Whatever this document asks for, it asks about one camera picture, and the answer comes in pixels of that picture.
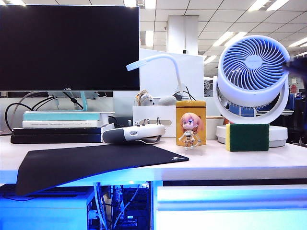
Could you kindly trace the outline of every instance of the fan base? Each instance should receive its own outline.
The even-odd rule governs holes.
[[[216,135],[219,142],[226,143],[226,126],[217,126]],[[286,144],[288,129],[281,126],[270,126],[269,147],[280,147]]]

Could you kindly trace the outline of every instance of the white pillar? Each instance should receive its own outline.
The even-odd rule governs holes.
[[[167,52],[198,55],[198,16],[168,16]]]

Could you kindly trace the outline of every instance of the pink hair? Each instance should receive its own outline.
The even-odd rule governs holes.
[[[189,119],[193,120],[193,124],[197,124],[198,126],[196,128],[193,129],[194,132],[198,133],[201,130],[205,129],[205,125],[203,123],[203,121],[201,120],[201,118],[199,116],[197,116],[194,113],[185,113],[184,115],[182,115],[181,119],[180,119],[180,124],[181,124],[181,130],[182,132],[184,132],[184,128],[182,127],[182,123],[184,121],[188,121]]]

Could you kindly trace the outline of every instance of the stack of books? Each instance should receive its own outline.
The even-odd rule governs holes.
[[[113,112],[25,112],[11,143],[99,143],[102,133],[114,128],[108,113]]]

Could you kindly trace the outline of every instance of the sponge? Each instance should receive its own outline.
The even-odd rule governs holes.
[[[227,124],[226,149],[235,151],[268,151],[268,124]]]

